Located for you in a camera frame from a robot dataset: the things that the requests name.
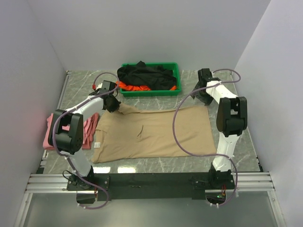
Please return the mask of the green plastic bin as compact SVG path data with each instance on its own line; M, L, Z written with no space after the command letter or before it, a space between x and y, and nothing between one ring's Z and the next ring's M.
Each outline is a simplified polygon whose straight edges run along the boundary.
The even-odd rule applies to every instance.
M125 63L122 66L127 64L135 65L136 63ZM121 94L124 97L135 97L135 96L177 96L181 91L181 82L180 82L180 75L178 70L178 65L175 62L153 62L153 63L146 63L148 66L157 66L162 65L166 69L173 70L174 77L177 78L177 89L176 90L166 90L166 91L125 91L120 89Z

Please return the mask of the black t shirt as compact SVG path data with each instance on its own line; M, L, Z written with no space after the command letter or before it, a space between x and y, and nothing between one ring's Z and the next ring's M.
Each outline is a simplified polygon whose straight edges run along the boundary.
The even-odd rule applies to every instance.
M166 69L162 65L148 66L140 61L135 65L127 64L117 70L119 81L127 85L146 85L157 91L176 90L177 78L173 70Z

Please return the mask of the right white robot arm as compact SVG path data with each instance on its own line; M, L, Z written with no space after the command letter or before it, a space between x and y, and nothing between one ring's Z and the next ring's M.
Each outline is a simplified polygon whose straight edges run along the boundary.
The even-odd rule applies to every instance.
M210 105L213 101L218 104L216 127L219 142L208 173L209 186L218 189L233 183L230 158L240 135L248 125L247 99L231 92L219 78L213 76L209 68L198 71L198 82L194 89L202 87L206 89L191 96L205 105Z

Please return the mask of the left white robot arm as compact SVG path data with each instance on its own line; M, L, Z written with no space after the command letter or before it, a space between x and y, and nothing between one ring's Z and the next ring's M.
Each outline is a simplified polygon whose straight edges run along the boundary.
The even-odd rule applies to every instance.
M107 80L98 86L93 84L93 92L82 102L53 112L48 143L72 168L68 190L86 191L97 187L93 167L82 150L84 122L102 110L112 113L119 108L120 102L113 95L117 88L116 83Z

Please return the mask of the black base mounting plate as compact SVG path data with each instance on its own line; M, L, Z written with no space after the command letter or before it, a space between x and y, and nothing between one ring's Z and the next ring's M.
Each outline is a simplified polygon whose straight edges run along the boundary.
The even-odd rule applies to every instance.
M200 173L124 173L94 174L88 185L77 176L70 176L68 191L97 191L98 201L122 199L206 199L208 190L233 190L236 180L226 174Z

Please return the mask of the light pink folded t shirt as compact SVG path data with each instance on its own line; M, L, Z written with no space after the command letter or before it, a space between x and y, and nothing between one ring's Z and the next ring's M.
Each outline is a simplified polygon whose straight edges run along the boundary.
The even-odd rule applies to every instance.
M50 145L49 142L48 142L48 137L49 137L50 130L51 130L52 119L53 119L53 114L51 114L47 118L47 131L46 131L45 138L44 138L44 141L43 141L43 148L45 150L54 150L54 147L52 145Z

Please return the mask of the beige t shirt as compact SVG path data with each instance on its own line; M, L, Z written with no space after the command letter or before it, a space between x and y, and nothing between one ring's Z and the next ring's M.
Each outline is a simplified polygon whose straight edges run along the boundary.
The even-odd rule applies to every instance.
M174 110L139 110L121 104L104 111L95 131L94 164L127 158L184 157L216 153L208 110L195 105Z

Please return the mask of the aluminium rail frame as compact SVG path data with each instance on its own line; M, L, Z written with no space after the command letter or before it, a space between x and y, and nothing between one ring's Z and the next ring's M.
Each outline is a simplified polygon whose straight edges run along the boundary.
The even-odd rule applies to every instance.
M141 109L175 108L196 83L196 72L180 73L183 94L177 97L124 99ZM70 107L85 95L77 85L84 73L68 72L58 107ZM237 196L219 209L206 201L191 199L117 200L104 209L85 210L77 207L75 192L67 192L67 169L64 159L44 151L40 166L43 174L32 174L14 227L285 227L269 172L261 172L258 156L248 130L236 146L239 171ZM202 172L211 159L202 157L139 158L97 164L98 173L177 173Z

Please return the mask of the orange t shirt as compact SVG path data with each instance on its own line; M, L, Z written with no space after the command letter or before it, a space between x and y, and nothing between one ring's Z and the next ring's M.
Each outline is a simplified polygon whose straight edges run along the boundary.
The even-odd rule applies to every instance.
M116 84L119 86L120 89L126 91L157 91L156 89L151 89L146 85L142 85L142 86L127 85L121 81L120 82L116 81Z

